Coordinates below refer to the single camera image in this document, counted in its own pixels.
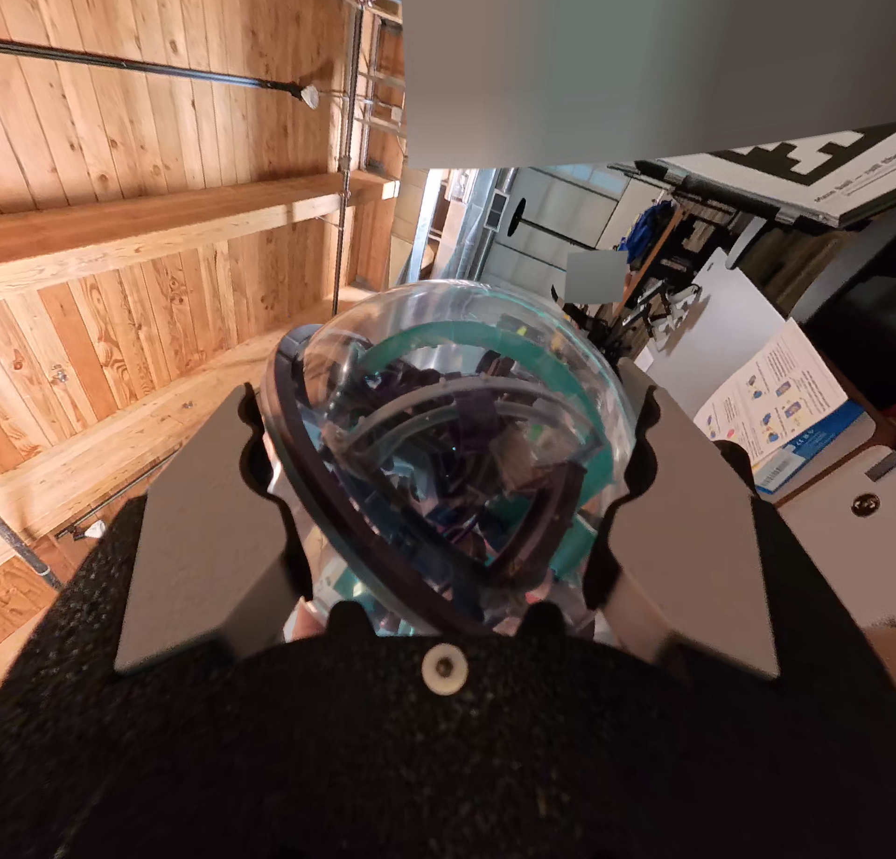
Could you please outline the framed black white tag sign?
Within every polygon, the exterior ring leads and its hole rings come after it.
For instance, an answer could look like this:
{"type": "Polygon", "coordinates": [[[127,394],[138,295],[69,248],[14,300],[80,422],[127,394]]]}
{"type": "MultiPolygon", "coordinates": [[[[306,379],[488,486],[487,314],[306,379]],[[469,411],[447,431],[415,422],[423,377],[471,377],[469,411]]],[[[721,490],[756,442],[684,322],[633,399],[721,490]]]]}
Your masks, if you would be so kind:
{"type": "Polygon", "coordinates": [[[894,207],[895,125],[640,160],[666,183],[841,229],[894,207]]]}

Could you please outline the clear plastic maze ball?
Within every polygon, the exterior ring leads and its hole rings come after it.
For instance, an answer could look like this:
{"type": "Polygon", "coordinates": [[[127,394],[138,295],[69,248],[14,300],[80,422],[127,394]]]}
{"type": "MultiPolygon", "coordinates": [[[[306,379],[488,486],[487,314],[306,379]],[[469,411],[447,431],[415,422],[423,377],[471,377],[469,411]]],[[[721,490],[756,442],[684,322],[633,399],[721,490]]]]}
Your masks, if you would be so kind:
{"type": "Polygon", "coordinates": [[[635,416],[554,306],[463,281],[375,293],[284,334],[258,401],[317,624],[354,601],[381,636],[512,635],[548,601],[594,636],[585,575],[635,416]]]}

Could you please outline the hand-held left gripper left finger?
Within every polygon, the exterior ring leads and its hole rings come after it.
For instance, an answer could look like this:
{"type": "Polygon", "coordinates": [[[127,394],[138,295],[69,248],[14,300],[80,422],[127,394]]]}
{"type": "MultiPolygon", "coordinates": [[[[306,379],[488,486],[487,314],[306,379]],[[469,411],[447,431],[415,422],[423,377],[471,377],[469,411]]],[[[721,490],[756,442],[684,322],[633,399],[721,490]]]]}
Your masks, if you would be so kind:
{"type": "Polygon", "coordinates": [[[149,488],[118,674],[201,645],[241,660],[286,642],[311,574],[292,513],[268,491],[263,435],[255,391],[239,385],[149,488]]]}

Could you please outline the black track light rail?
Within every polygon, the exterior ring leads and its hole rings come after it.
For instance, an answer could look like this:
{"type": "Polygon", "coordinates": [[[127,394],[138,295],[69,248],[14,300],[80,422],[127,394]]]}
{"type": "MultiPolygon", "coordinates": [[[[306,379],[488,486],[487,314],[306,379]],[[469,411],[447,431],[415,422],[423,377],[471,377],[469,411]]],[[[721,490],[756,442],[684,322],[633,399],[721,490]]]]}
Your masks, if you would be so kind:
{"type": "Polygon", "coordinates": [[[84,51],[44,47],[11,39],[2,39],[1,53],[6,56],[16,56],[19,58],[36,59],[47,62],[67,63],[111,70],[136,71],[143,74],[152,74],[167,78],[203,81],[211,84],[240,87],[251,90],[277,91],[289,94],[299,101],[301,101],[298,97],[300,89],[307,86],[294,81],[275,81],[218,71],[197,70],[163,63],[148,63],[128,58],[96,55],[84,51]]]}
{"type": "Polygon", "coordinates": [[[121,509],[127,501],[146,492],[152,481],[163,472],[170,462],[173,461],[178,452],[179,449],[171,451],[167,456],[155,461],[129,482],[119,486],[86,510],[77,513],[73,519],[63,524],[60,528],[52,531],[53,537],[70,537],[73,540],[78,541],[87,537],[87,530],[92,524],[102,521],[105,525],[108,525],[109,521],[115,517],[118,510],[121,509]]]}

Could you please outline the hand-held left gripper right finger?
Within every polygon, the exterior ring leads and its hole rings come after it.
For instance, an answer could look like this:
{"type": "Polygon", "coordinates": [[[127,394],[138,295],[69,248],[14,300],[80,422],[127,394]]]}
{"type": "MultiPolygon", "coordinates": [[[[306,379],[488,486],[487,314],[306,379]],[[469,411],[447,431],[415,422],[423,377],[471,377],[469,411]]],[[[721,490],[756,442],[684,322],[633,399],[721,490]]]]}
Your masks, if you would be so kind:
{"type": "Polygon", "coordinates": [[[623,493],[602,518],[586,605],[654,665],[691,649],[761,679],[779,674],[752,489],[668,393],[649,385],[623,493]]]}

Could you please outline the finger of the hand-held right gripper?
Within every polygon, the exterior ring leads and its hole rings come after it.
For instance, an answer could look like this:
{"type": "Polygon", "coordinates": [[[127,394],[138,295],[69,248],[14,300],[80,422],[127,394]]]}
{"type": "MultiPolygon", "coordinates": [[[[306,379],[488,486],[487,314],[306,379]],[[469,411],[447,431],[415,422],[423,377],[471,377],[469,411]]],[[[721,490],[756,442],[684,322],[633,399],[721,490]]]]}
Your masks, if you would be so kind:
{"type": "Polygon", "coordinates": [[[650,375],[631,358],[620,359],[616,371],[629,403],[644,403],[647,395],[657,387],[650,375]]]}

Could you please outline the white paper sheet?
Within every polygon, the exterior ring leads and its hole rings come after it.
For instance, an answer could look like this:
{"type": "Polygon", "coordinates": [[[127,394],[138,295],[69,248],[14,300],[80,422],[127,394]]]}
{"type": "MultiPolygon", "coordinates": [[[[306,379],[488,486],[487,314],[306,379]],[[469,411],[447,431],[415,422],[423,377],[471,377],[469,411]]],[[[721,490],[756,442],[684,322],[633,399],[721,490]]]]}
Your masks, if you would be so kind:
{"type": "Polygon", "coordinates": [[[757,491],[776,497],[863,413],[789,318],[693,421],[710,440],[745,450],[757,491]]]}

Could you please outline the grey sprinkler pipe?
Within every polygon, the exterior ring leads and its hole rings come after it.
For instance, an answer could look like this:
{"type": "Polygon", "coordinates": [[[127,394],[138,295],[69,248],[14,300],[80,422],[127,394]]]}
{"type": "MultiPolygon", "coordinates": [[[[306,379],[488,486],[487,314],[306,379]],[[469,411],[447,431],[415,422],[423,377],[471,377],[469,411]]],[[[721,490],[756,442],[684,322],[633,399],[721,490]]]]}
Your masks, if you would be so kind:
{"type": "Polygon", "coordinates": [[[1,517],[0,521],[1,539],[13,550],[13,552],[27,563],[33,572],[46,582],[56,592],[63,589],[61,580],[54,573],[52,568],[39,558],[39,555],[32,550],[20,537],[20,535],[1,517]]]}
{"type": "Polygon", "coordinates": [[[346,286],[350,263],[350,244],[353,236],[354,212],[350,205],[353,163],[354,126],[357,108],[357,83],[361,57],[364,7],[354,2],[350,12],[349,48],[344,70],[344,99],[341,107],[341,146],[338,171],[342,176],[342,192],[337,220],[331,315],[339,312],[342,289],[346,286]]]}

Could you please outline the blue jacket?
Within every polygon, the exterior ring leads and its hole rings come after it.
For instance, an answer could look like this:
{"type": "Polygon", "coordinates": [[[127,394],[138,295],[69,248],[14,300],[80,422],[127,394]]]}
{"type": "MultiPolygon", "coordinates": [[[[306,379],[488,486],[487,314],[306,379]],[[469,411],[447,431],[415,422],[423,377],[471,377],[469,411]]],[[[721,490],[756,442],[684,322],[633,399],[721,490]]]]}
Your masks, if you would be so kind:
{"type": "Polygon", "coordinates": [[[626,253],[631,270],[637,271],[642,267],[647,254],[671,222],[676,208],[672,200],[654,203],[635,220],[617,247],[626,253]]]}

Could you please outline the person's right hand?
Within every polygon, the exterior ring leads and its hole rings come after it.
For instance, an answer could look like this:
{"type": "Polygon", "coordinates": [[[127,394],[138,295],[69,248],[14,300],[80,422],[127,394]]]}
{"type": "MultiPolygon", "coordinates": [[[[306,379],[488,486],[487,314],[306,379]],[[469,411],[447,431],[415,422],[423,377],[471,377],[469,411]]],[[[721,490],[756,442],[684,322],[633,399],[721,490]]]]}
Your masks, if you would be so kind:
{"type": "Polygon", "coordinates": [[[284,625],[284,640],[286,642],[300,641],[320,636],[326,631],[326,622],[322,622],[301,599],[284,625]]]}

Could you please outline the black floor lamp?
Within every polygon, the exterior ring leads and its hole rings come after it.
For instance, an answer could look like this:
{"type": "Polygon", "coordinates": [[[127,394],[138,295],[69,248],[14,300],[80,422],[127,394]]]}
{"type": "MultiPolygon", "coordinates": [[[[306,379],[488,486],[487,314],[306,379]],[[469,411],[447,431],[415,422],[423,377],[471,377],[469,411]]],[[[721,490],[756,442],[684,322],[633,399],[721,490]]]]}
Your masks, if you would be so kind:
{"type": "Polygon", "coordinates": [[[514,237],[521,231],[532,232],[585,249],[596,248],[618,207],[619,203],[611,203],[605,198],[599,203],[545,205],[523,197],[512,209],[506,234],[514,237]]]}

